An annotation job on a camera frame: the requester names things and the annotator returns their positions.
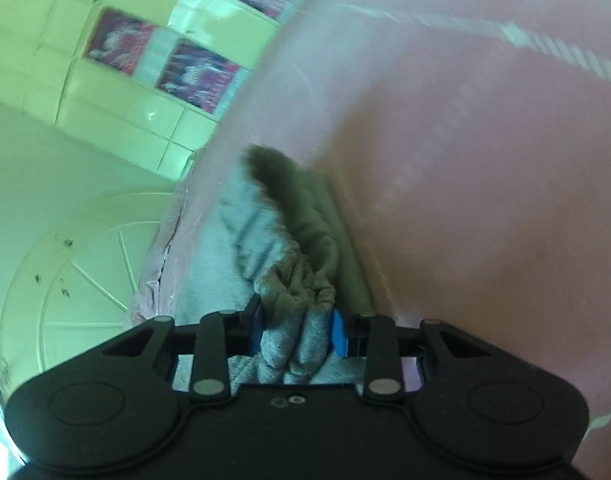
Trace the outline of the lower left red poster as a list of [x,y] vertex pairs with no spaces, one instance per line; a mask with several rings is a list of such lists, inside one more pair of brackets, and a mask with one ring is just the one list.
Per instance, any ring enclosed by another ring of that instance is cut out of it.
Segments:
[[180,40],[166,60],[156,88],[216,116],[246,71],[228,58]]

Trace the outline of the upper left red poster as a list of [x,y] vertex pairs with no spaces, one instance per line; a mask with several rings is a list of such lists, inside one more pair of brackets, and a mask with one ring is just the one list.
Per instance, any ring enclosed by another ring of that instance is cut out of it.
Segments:
[[88,40],[86,58],[132,76],[156,25],[114,9],[104,9]]

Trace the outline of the pink checked bed sheet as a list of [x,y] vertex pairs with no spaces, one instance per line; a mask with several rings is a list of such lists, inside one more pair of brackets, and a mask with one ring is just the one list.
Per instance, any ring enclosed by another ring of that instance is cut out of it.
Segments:
[[310,0],[179,185],[139,316],[252,143],[326,172],[380,307],[563,375],[611,441],[611,0]]

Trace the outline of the grey sweatpants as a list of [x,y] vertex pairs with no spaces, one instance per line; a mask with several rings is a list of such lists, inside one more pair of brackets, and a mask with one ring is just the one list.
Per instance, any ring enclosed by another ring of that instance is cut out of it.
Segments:
[[260,350],[229,359],[232,387],[362,382],[363,360],[330,347],[335,312],[376,312],[345,222],[321,174],[262,146],[241,156],[211,206],[174,316],[194,324],[253,298]]

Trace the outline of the cream round headboard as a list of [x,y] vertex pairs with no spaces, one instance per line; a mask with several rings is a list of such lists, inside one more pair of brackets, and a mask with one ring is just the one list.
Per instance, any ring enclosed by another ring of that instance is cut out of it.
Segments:
[[0,309],[0,388],[20,385],[119,335],[170,194],[101,197],[47,230]]

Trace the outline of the cream glossy wardrobe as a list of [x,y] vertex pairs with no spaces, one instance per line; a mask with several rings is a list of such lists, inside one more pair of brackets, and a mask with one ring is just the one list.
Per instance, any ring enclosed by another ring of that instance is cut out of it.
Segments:
[[168,180],[305,0],[0,0],[0,103]]

